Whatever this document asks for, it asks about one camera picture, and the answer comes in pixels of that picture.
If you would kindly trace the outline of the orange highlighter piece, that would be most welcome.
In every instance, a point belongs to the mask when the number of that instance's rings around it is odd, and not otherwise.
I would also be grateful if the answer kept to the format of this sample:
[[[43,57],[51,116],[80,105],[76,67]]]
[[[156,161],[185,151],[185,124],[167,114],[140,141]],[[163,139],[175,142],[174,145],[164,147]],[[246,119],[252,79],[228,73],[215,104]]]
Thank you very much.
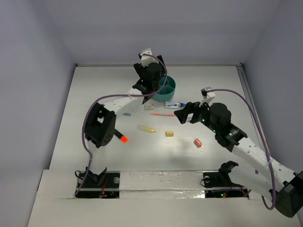
[[[197,147],[197,148],[200,148],[202,146],[202,142],[199,140],[199,139],[195,139],[194,140],[194,145]]]

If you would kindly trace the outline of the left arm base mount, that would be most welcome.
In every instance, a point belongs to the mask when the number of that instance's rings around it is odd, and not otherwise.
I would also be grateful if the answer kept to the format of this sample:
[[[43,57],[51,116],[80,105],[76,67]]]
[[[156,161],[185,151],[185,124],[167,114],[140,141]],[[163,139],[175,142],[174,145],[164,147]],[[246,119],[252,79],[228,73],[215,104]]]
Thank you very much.
[[[100,174],[94,174],[89,170],[86,172],[75,171],[78,178],[75,197],[81,199],[118,199],[120,190],[120,172],[107,171],[107,168]]]

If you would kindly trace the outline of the black orange highlighter marker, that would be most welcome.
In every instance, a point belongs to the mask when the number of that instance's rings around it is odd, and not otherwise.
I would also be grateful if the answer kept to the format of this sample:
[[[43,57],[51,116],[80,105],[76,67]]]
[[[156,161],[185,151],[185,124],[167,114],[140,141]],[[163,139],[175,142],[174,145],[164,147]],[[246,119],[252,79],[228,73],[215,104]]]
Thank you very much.
[[[119,132],[117,129],[114,130],[114,135],[121,140],[123,143],[128,142],[128,138],[125,137],[121,132]]]

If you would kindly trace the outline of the yellow highlighter cap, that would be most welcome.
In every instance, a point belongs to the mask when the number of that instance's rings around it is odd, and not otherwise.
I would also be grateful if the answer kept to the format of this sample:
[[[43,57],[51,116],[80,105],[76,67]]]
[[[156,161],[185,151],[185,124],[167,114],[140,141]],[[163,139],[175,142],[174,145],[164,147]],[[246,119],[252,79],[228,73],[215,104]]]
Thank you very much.
[[[166,135],[166,137],[173,137],[174,136],[174,132],[173,131],[166,131],[165,135]]]

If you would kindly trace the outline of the white eraser in sleeve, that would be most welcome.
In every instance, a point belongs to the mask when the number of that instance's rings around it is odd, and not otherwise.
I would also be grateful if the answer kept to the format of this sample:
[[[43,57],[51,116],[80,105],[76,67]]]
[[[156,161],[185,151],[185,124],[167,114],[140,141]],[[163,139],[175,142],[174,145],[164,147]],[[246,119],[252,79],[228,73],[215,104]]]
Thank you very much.
[[[153,105],[153,104],[146,104],[146,105],[144,106],[144,109],[145,109],[145,110],[153,110],[153,109],[154,109],[154,105]]]

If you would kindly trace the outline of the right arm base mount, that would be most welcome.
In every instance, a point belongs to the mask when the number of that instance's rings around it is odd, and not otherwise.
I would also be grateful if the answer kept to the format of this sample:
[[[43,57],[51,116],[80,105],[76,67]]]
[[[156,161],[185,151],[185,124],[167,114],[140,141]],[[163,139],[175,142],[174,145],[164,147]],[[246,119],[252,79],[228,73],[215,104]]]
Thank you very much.
[[[233,183],[229,177],[239,164],[233,161],[223,163],[217,171],[203,172],[200,185],[205,188],[206,198],[248,198],[250,190]]]

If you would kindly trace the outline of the clear spray bottle blue cap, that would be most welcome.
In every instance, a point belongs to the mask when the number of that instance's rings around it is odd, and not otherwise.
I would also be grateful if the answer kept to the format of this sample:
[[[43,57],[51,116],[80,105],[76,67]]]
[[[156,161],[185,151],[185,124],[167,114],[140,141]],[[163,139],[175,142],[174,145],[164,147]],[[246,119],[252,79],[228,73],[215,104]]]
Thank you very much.
[[[165,108],[173,108],[173,109],[177,109],[177,108],[182,108],[182,107],[185,107],[185,103],[181,103],[181,102],[165,102],[165,105],[164,107]]]

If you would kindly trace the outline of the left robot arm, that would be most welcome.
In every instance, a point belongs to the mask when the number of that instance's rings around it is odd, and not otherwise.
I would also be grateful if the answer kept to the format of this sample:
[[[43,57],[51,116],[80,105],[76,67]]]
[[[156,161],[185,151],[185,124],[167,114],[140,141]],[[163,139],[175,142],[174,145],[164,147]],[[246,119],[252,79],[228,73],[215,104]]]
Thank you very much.
[[[167,79],[167,68],[161,55],[150,50],[139,54],[140,62],[134,64],[139,80],[127,93],[98,98],[88,109],[81,129],[81,139],[89,154],[89,162],[82,174],[81,183],[90,182],[99,187],[105,181],[107,168],[102,161],[105,147],[113,138],[116,120],[124,113],[145,104],[164,89],[161,79]]]

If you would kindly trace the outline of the teal round compartment organizer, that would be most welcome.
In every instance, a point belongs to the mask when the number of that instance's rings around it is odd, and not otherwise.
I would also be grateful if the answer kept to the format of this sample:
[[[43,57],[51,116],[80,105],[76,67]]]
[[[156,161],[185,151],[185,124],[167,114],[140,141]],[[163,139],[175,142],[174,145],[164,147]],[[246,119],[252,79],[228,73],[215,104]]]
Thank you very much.
[[[157,102],[170,101],[175,94],[175,89],[176,89],[175,80],[172,77],[167,76],[164,88],[160,92],[156,93],[153,96],[153,99]]]

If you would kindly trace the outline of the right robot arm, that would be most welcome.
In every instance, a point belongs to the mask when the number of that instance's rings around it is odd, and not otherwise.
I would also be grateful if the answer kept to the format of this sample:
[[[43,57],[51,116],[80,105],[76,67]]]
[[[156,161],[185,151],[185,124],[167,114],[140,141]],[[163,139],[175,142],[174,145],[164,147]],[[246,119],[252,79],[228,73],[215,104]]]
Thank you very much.
[[[231,123],[232,114],[226,105],[189,102],[174,114],[181,124],[185,124],[191,114],[190,123],[202,123],[215,133],[218,144],[252,166],[261,179],[253,181],[251,177],[245,177],[250,180],[250,188],[271,199],[281,214],[292,218],[303,207],[303,174],[267,157],[245,132]]]

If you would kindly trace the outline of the metal rail table edge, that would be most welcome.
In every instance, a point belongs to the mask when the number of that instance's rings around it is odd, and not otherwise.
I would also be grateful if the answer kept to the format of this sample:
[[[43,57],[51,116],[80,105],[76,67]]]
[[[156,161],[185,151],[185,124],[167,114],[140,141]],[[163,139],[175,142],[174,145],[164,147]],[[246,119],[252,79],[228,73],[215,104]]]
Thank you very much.
[[[248,81],[246,79],[246,75],[244,72],[244,67],[241,64],[237,65],[236,70],[239,75],[239,79],[240,79],[241,86],[242,86],[242,89],[244,92],[244,96],[245,96],[246,100],[248,101],[248,103],[249,103],[250,107],[252,108],[254,115],[255,115],[255,117],[254,117],[253,114],[250,114],[252,117],[252,121],[254,124],[256,134],[257,134],[258,142],[260,144],[260,147],[262,149],[266,150],[266,149],[268,149],[266,138],[265,138],[265,135],[262,130],[262,126],[261,126],[261,123],[260,123],[260,120],[258,117],[258,113],[257,113],[256,107],[255,107],[255,104],[254,104],[254,101],[252,98],[252,94],[250,92]]]

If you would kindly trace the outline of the yellow highlighter body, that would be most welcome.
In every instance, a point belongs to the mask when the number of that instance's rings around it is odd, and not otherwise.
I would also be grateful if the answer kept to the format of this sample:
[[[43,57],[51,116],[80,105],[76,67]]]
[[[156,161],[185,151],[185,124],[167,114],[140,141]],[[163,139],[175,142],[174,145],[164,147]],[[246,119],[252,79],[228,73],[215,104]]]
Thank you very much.
[[[148,126],[143,126],[143,125],[138,125],[137,129],[141,130],[141,131],[144,131],[144,132],[147,132],[147,133],[155,133],[156,132],[155,129],[153,129],[151,127],[148,127]]]

